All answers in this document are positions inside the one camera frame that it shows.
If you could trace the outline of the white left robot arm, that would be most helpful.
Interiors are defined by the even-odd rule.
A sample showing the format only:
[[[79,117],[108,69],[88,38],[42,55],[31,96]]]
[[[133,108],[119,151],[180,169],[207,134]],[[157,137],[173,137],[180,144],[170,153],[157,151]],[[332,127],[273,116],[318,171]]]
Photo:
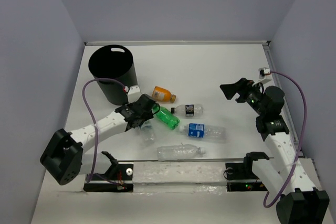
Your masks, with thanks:
[[[66,185],[79,174],[91,173],[85,163],[97,163],[98,155],[85,153],[100,142],[143,125],[154,118],[160,106],[147,94],[137,101],[116,108],[98,122],[67,132],[57,130],[41,155],[40,163],[59,185]]]

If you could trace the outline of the clear crushed label-less bottle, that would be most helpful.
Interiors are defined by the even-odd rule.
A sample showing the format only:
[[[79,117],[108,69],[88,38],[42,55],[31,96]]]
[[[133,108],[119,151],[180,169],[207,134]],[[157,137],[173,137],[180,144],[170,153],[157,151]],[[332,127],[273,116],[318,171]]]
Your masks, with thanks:
[[[179,161],[193,159],[205,154],[205,149],[190,144],[161,146],[157,148],[158,161]]]

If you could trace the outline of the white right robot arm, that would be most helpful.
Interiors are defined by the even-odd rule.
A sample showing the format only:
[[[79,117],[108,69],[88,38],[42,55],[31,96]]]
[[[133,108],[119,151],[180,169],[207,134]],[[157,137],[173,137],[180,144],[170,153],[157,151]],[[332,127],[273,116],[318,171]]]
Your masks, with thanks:
[[[300,163],[291,141],[289,129],[281,116],[284,92],[277,86],[241,78],[222,84],[226,99],[236,94],[238,103],[247,103],[257,114],[256,128],[274,160],[263,152],[250,152],[244,157],[241,171],[248,178],[257,177],[267,188],[265,208],[276,207],[280,223],[322,223],[330,202],[326,191],[319,190]]]

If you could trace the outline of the orange juice bottle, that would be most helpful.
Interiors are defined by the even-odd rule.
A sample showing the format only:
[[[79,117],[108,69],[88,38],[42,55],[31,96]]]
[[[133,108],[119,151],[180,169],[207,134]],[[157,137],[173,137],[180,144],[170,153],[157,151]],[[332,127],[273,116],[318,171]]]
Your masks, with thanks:
[[[175,102],[176,95],[172,94],[169,90],[155,86],[152,92],[152,98],[160,102]]]

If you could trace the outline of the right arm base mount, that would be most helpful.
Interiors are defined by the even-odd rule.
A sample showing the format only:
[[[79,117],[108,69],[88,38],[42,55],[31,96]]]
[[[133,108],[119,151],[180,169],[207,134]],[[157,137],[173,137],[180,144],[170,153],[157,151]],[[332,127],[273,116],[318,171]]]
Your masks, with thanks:
[[[266,186],[254,174],[245,171],[244,163],[225,163],[223,176],[228,192],[266,191]]]

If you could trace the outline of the clear bottle blue-green label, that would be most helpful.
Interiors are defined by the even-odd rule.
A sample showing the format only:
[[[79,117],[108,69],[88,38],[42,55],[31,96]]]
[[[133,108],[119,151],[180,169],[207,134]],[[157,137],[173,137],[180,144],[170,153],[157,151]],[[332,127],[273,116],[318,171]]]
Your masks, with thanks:
[[[153,126],[151,129],[141,129],[141,126],[139,127],[140,135],[143,139],[143,145],[149,146],[153,144],[156,140],[156,135],[153,130]]]

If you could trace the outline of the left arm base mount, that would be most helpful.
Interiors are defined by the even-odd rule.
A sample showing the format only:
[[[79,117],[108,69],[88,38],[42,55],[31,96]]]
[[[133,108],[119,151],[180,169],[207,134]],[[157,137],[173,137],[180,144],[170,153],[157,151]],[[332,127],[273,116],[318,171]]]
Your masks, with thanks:
[[[120,162],[109,152],[97,156],[95,174],[85,182],[83,190],[88,193],[130,193],[133,192],[134,163]]]

